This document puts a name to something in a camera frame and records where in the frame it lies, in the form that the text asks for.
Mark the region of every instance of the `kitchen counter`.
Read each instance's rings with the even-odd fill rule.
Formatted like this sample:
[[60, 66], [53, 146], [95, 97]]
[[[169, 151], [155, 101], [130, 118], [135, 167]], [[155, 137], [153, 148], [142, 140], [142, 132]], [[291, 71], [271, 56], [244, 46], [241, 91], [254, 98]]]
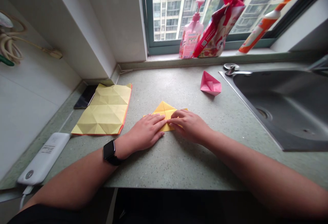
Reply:
[[[242, 70], [303, 66], [300, 63], [241, 65]], [[213, 97], [200, 91], [203, 71], [222, 83], [222, 93]], [[328, 189], [328, 152], [283, 152], [234, 90], [220, 76], [222, 66], [197, 66], [134, 70], [121, 74], [117, 84], [133, 84], [125, 126], [126, 133], [143, 115], [152, 113], [161, 101], [188, 108], [214, 130], [255, 149]], [[85, 88], [81, 84], [45, 126], [28, 150], [0, 182], [0, 189], [16, 186], [16, 179], [50, 135], [70, 133], [83, 110], [73, 106]], [[112, 136], [73, 136], [43, 183], [88, 153], [104, 146]], [[150, 149], [135, 153], [105, 183], [105, 187], [245, 190], [241, 181], [210, 151], [182, 139], [175, 131]]]

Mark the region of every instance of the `forearm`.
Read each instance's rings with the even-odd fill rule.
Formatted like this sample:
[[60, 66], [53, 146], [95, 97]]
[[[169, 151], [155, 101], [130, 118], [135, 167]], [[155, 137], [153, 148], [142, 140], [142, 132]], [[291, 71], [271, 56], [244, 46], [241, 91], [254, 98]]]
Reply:
[[203, 145], [270, 209], [282, 215], [328, 215], [328, 192], [296, 171], [218, 132]]
[[[124, 141], [115, 141], [116, 156], [125, 159], [130, 152]], [[95, 195], [96, 191], [117, 168], [103, 159], [100, 148], [65, 168], [44, 185], [21, 209], [44, 204], [62, 209], [80, 209]]]

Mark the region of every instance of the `orange bottle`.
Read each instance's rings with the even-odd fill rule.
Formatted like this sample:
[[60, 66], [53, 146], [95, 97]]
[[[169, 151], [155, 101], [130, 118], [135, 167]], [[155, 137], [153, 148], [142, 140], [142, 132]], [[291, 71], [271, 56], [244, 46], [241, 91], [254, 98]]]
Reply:
[[280, 3], [274, 11], [266, 14], [264, 18], [261, 20], [260, 24], [258, 24], [251, 34], [248, 36], [243, 45], [239, 48], [237, 55], [247, 54], [259, 41], [263, 35], [270, 29], [270, 27], [279, 19], [281, 16], [281, 10], [285, 5], [291, 0], [284, 0]]

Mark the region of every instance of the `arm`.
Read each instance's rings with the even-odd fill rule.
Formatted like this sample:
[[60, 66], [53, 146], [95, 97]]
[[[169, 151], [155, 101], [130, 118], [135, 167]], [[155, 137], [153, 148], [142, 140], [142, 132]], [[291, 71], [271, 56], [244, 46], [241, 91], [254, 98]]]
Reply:
[[296, 171], [213, 131], [190, 111], [177, 110], [167, 122], [184, 137], [196, 139], [213, 152], [274, 212], [308, 218], [328, 217], [328, 192]]
[[[126, 159], [132, 153], [153, 146], [164, 135], [158, 130], [166, 123], [165, 116], [146, 115], [125, 135], [115, 140], [115, 155]], [[44, 204], [77, 210], [85, 206], [98, 188], [117, 168], [103, 160], [100, 148], [65, 168], [44, 185], [21, 209]]]

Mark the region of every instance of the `snack bag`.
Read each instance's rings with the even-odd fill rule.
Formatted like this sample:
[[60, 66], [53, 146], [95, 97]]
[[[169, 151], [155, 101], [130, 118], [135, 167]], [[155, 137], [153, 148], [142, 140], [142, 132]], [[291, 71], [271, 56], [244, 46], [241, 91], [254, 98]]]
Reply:
[[224, 6], [214, 12], [203, 36], [198, 42], [193, 57], [220, 56], [227, 35], [245, 9], [244, 0], [223, 0]]

